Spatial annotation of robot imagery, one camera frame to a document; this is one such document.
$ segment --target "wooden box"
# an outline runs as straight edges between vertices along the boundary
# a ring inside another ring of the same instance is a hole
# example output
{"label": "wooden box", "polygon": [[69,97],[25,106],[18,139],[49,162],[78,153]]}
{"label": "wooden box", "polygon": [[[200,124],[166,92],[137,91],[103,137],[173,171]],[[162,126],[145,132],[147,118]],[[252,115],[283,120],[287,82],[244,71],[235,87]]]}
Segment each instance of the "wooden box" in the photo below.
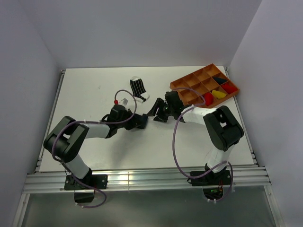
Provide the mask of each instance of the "wooden box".
{"label": "wooden box", "polygon": [[[217,78],[221,78],[226,80],[226,82],[222,84],[218,84],[216,80]],[[223,87],[224,84],[228,84],[233,87],[235,91],[228,94]],[[170,83],[170,88],[172,90],[178,87],[188,87],[197,92],[199,92],[203,97],[206,93],[210,92],[212,94],[213,90],[220,91],[226,94],[226,97],[217,99],[213,96],[214,102],[210,105],[200,106],[202,108],[213,108],[214,106],[226,101],[227,99],[238,94],[239,89],[214,65],[210,64],[204,68],[201,68],[195,72],[192,72],[180,79],[177,79]],[[203,103],[203,100],[193,91],[187,89],[177,89],[179,93],[179,97],[182,100],[184,105],[192,105]]]}

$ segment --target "table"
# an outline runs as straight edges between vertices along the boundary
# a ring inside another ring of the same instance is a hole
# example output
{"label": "table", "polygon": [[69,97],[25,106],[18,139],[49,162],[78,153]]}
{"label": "table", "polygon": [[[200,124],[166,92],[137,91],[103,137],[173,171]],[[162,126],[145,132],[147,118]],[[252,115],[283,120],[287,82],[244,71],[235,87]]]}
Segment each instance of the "table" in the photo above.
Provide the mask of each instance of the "table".
{"label": "table", "polygon": [[[114,94],[119,89],[131,91],[129,79],[142,78],[150,98],[138,103],[138,114],[146,114],[158,97],[164,98],[170,82],[187,75],[202,66],[186,67],[133,67],[67,69],[62,80],[60,93],[49,127],[51,131],[66,115],[76,120],[95,121],[108,114],[114,104]],[[223,66],[218,68],[225,74]],[[130,108],[134,102],[127,93],[120,93],[118,99],[127,98]],[[226,105],[241,123],[233,98],[220,105]],[[149,118],[145,130],[118,130],[109,139],[86,139],[80,149],[84,162],[92,170],[129,170],[172,168],[172,133],[176,121],[155,122]],[[180,166],[204,166],[210,155],[212,143],[205,126],[194,123],[180,123],[176,136],[176,154]],[[229,161],[233,165],[253,165],[251,150],[246,135],[233,149]],[[54,161],[47,150],[43,151],[40,172],[58,172],[64,168]]]}

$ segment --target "white wall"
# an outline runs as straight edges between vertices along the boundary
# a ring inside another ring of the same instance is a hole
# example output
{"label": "white wall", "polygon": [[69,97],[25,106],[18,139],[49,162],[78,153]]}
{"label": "white wall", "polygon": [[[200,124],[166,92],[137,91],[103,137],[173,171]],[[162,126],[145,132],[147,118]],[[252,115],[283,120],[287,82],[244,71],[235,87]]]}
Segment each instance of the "white wall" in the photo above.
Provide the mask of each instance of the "white wall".
{"label": "white wall", "polygon": [[63,68],[229,65],[261,0],[19,0]]}
{"label": "white wall", "polygon": [[16,0],[0,0],[0,225],[15,216],[36,166],[59,70]]}
{"label": "white wall", "polygon": [[303,226],[302,12],[302,0],[263,0],[230,65],[252,146],[288,226]]}

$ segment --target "red object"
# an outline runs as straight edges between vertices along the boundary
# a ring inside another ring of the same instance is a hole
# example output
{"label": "red object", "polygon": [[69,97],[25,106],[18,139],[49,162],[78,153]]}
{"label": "red object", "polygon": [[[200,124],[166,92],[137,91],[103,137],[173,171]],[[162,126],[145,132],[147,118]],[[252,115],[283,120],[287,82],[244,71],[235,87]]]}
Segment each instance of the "red object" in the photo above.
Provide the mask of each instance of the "red object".
{"label": "red object", "polygon": [[205,95],[204,95],[204,98],[205,98],[205,104],[206,105],[211,105],[213,102],[214,102],[214,97],[212,94],[210,94],[209,92],[207,92]]}
{"label": "red object", "polygon": [[237,88],[230,86],[229,84],[223,84],[221,87],[228,93],[231,94],[235,91],[237,91]]}

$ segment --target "black and white striped cloth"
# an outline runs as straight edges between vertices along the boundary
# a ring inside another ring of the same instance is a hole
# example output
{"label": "black and white striped cloth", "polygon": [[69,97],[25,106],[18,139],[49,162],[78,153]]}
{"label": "black and white striped cloth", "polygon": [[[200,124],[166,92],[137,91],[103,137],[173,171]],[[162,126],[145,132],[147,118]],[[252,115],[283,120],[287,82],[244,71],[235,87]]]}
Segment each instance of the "black and white striped cloth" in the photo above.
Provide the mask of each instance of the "black and white striped cloth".
{"label": "black and white striped cloth", "polygon": [[150,96],[146,92],[143,81],[139,77],[132,77],[130,79],[131,88],[133,95],[136,97],[136,100],[140,103],[145,102]]}

